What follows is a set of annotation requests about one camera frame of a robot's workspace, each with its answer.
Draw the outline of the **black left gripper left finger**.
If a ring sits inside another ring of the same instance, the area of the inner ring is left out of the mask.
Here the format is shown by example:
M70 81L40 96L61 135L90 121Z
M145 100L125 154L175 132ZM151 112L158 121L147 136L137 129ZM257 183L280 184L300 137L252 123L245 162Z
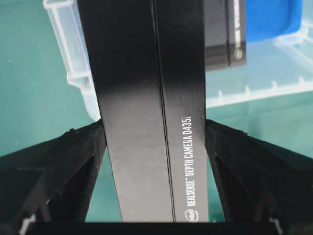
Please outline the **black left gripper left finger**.
M97 121L2 156L1 222L84 222L105 149Z

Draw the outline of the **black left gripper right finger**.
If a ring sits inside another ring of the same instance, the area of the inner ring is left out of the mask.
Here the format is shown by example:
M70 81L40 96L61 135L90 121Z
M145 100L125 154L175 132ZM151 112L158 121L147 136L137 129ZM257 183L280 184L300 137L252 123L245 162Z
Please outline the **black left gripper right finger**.
M248 222L265 172L312 169L310 157L206 120L206 150L226 222Z

